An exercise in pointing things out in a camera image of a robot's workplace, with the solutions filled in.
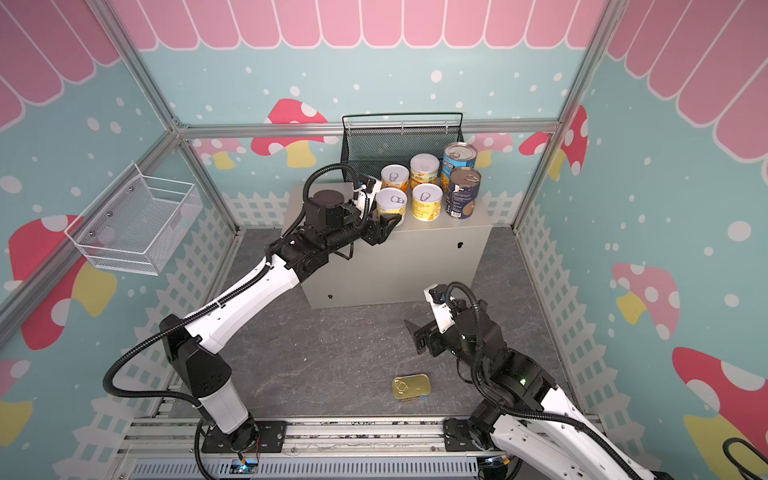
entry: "white wire basket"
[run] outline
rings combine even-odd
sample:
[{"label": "white wire basket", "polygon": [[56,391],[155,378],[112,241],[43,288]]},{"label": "white wire basket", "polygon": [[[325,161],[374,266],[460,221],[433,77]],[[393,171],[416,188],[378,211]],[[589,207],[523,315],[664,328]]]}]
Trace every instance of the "white wire basket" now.
[{"label": "white wire basket", "polygon": [[160,275],[203,204],[195,184],[149,177],[133,167],[138,173],[87,223],[80,225],[101,195],[65,233],[96,268]]}]

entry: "wire basket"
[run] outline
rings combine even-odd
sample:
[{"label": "wire basket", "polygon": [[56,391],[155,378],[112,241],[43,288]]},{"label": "wire basket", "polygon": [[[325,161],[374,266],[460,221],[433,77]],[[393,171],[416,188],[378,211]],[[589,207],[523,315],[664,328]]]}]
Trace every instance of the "wire basket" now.
[{"label": "wire basket", "polygon": [[203,209],[195,184],[140,171],[81,222],[92,206],[70,223],[67,237],[96,268],[145,275],[160,275]]},{"label": "wire basket", "polygon": [[[416,154],[442,159],[447,144],[464,141],[463,119],[457,112],[345,115],[341,118],[341,163],[354,167],[358,174],[380,178],[387,165],[410,170]],[[351,181],[346,172],[344,181]]]}]

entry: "gray box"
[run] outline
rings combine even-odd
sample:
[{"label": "gray box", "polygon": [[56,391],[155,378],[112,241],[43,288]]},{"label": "gray box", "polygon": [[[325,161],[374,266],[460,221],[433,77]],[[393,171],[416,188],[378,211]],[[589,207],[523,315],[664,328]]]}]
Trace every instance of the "gray box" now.
[{"label": "gray box", "polygon": [[[301,211],[302,188],[297,185],[290,192],[285,227]],[[337,190],[347,199],[352,197],[351,183],[315,183],[310,196],[318,190]],[[410,192],[408,197],[406,218],[385,243],[371,246],[357,240],[351,260],[331,255],[327,265],[302,283],[312,308],[418,302],[424,300],[424,289],[434,283],[457,280],[472,285],[493,227],[485,202],[478,198],[470,218],[454,220],[445,212],[443,199],[439,217],[422,222],[411,214]],[[341,251],[348,252],[348,247]]]}]

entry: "gray marble floor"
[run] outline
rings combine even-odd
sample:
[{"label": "gray marble floor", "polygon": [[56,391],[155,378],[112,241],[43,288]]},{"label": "gray marble floor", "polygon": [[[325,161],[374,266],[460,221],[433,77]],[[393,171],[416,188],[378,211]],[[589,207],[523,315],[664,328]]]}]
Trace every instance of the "gray marble floor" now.
[{"label": "gray marble floor", "polygon": [[[252,269],[263,257],[263,246],[278,235],[278,230],[247,230],[227,285]],[[536,359],[566,386],[511,229],[491,232],[472,290],[488,301],[488,314],[502,327],[507,344]],[[429,305],[312,310],[297,287],[262,310],[220,353],[255,416],[469,415],[480,395],[457,377],[453,356],[416,355],[404,319],[426,324],[432,319]],[[429,376],[432,393],[399,402],[392,397],[392,379],[413,373]],[[178,403],[170,416],[197,412]]]}]

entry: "tin can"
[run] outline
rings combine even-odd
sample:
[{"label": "tin can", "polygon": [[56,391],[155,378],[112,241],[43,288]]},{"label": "tin can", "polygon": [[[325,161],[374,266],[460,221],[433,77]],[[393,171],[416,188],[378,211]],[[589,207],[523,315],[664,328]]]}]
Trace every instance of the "tin can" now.
[{"label": "tin can", "polygon": [[422,222],[431,222],[440,214],[442,188],[435,184],[420,184],[413,189],[411,213]]},{"label": "tin can", "polygon": [[411,159],[411,190],[418,184],[437,184],[440,161],[435,155],[417,154]]},{"label": "tin can", "polygon": [[442,156],[442,189],[448,193],[448,184],[451,179],[451,172],[458,167],[475,167],[478,151],[472,145],[463,141],[457,141],[445,146]]},{"label": "tin can", "polygon": [[395,377],[392,381],[392,395],[401,402],[420,399],[431,391],[429,377],[423,373]]},{"label": "tin can", "polygon": [[402,224],[406,218],[406,203],[408,203],[408,197],[399,188],[383,188],[376,194],[376,210],[379,212],[379,215],[402,215],[402,218],[397,223],[398,225]]},{"label": "tin can", "polygon": [[382,188],[399,188],[408,191],[409,172],[402,165],[387,165],[382,169]]},{"label": "tin can", "polygon": [[480,192],[480,172],[474,168],[458,167],[451,172],[448,186],[448,200],[445,209],[451,218],[469,218],[475,210],[475,201]]}]

